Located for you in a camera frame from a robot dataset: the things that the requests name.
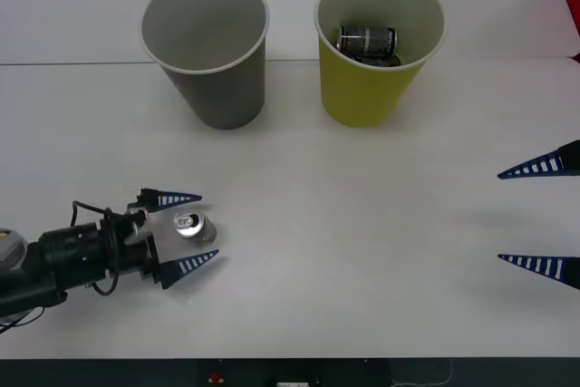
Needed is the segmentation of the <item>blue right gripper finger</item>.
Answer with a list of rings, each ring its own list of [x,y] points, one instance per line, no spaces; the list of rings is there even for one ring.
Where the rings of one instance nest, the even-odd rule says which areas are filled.
[[[578,177],[579,143],[575,140],[498,174],[499,179]]]
[[[578,256],[523,256],[498,254],[498,258],[537,275],[579,289]]]

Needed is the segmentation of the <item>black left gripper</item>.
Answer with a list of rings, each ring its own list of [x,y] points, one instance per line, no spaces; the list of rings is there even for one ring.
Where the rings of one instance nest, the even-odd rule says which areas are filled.
[[[134,207],[147,212],[158,212],[201,200],[200,195],[141,188]],[[109,271],[112,276],[139,273],[143,280],[150,279],[154,284],[160,284],[164,290],[207,264],[219,253],[215,249],[160,263],[146,214],[141,210],[118,214],[106,209],[101,220],[101,235],[109,255]]]

